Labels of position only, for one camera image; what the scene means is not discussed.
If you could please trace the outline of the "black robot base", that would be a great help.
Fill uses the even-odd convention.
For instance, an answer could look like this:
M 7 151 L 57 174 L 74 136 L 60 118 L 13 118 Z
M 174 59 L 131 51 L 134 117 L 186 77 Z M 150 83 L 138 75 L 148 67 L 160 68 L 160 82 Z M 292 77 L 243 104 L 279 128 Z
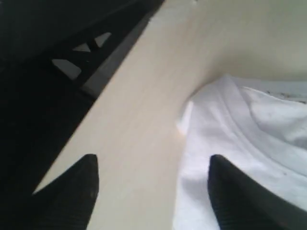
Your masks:
M 94 103 L 85 83 L 161 4 L 1 1 L 1 214 L 32 195 Z

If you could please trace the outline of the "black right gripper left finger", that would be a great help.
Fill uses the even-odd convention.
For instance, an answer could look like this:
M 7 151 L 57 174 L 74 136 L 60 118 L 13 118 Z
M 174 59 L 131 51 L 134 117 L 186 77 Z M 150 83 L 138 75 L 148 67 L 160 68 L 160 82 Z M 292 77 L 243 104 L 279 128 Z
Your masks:
M 86 154 L 31 195 L 14 220 L 16 230 L 85 230 L 99 192 L 98 160 Z

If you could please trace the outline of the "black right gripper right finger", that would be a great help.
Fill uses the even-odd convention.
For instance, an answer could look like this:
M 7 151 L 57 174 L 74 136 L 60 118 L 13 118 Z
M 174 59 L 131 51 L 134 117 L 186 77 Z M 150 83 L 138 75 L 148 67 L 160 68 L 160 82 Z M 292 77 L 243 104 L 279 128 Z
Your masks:
M 221 155 L 210 158 L 208 194 L 222 230 L 305 230 L 306 211 L 273 194 Z

